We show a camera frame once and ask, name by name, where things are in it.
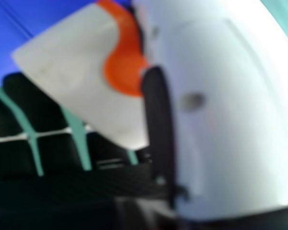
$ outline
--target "orange part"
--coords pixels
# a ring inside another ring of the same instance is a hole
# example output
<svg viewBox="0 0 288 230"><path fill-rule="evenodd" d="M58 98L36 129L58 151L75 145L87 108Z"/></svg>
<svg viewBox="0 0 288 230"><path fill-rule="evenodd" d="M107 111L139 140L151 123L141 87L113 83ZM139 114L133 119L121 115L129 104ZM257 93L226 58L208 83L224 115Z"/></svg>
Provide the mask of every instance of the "orange part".
<svg viewBox="0 0 288 230"><path fill-rule="evenodd" d="M106 60L104 73L109 84L117 91L141 97L141 70L148 67L141 53L140 35L134 17L112 0L100 0L97 3L115 19L120 40Z"/></svg>

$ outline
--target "white robot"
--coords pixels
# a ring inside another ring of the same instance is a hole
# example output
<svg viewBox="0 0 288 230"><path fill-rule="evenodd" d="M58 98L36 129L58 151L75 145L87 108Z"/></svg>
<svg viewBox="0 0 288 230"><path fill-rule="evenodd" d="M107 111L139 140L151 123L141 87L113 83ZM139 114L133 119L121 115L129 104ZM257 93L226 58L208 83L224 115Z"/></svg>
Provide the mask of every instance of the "white robot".
<svg viewBox="0 0 288 230"><path fill-rule="evenodd" d="M13 57L103 136L131 150L149 144L155 176L165 177L184 227L266 229L239 228L240 220L229 228L209 225L257 216L247 222L263 218L288 230L282 29L259 0L132 6L133 15L110 0L90 4Z"/></svg>

